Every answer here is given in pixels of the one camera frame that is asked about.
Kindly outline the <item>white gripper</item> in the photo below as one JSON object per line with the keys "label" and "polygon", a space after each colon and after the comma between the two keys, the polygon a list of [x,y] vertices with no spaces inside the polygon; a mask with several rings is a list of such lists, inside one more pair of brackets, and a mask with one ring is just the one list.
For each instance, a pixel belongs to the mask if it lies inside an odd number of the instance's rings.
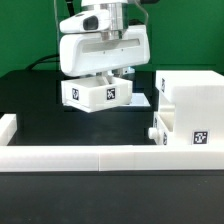
{"label": "white gripper", "polygon": [[[103,32],[112,25],[106,9],[83,11],[60,23],[61,70],[68,76],[146,64],[150,59],[145,25],[129,26],[122,38],[104,39]],[[102,85],[109,85],[100,75]]]}

